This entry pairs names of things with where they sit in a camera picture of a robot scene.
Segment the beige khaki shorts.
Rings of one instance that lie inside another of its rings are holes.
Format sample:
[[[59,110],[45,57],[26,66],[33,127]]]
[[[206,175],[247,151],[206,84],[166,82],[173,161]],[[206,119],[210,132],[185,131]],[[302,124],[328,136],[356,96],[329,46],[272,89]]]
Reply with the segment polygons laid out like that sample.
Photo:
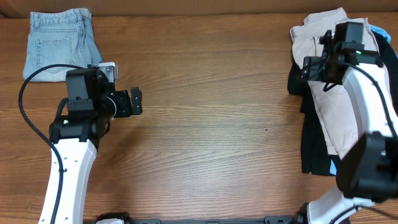
[[[337,24],[350,21],[342,7],[309,14],[303,20],[302,26],[294,26],[290,30],[294,62],[302,68],[304,57],[320,56],[323,52],[320,37],[328,30],[334,31]],[[309,81],[308,84],[326,148],[328,152],[342,159],[358,140],[357,124],[349,96],[341,85],[324,91],[325,84],[322,82]]]

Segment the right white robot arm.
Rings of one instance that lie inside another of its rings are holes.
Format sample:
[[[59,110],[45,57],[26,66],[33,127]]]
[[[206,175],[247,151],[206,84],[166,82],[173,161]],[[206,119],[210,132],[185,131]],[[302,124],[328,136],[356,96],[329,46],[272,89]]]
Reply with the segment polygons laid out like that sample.
[[[384,83],[383,62],[366,50],[363,25],[338,24],[320,38],[321,57],[305,57],[301,81],[343,85],[353,107],[359,138],[336,174],[336,185],[320,199],[302,205],[285,223],[345,223],[374,204],[397,198],[397,115]]]

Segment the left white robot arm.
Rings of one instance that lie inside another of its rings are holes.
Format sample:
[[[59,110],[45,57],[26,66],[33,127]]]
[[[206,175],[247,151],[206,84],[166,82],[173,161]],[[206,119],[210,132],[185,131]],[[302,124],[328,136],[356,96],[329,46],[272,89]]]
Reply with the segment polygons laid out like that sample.
[[[118,67],[113,62],[70,70],[67,99],[62,100],[49,127],[56,150],[40,223],[82,223],[86,188],[100,139],[114,118],[142,113],[137,87],[117,91]]]

